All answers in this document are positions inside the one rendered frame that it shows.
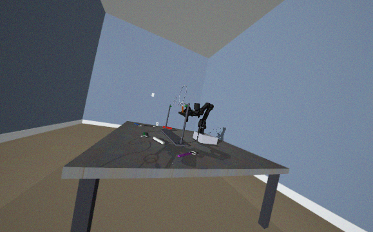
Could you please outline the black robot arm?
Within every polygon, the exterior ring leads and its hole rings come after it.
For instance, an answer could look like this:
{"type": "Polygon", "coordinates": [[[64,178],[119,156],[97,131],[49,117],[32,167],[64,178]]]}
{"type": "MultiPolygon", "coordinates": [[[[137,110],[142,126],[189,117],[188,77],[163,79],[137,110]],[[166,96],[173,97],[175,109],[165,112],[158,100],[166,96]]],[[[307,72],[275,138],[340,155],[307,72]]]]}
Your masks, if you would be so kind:
{"type": "MultiPolygon", "coordinates": [[[[200,117],[200,115],[203,115],[203,118],[199,120],[199,123],[198,123],[198,133],[202,133],[204,134],[204,129],[206,129],[206,119],[209,115],[209,112],[214,108],[214,105],[213,104],[210,104],[208,102],[206,102],[201,108],[200,108],[200,104],[199,103],[194,103],[194,116],[198,116],[198,118],[200,117]],[[206,110],[206,112],[204,113],[204,111],[206,110]],[[202,128],[203,127],[203,128],[202,128]]],[[[191,108],[189,107],[189,111],[188,111],[188,114],[192,114],[191,112],[191,108]]]]}

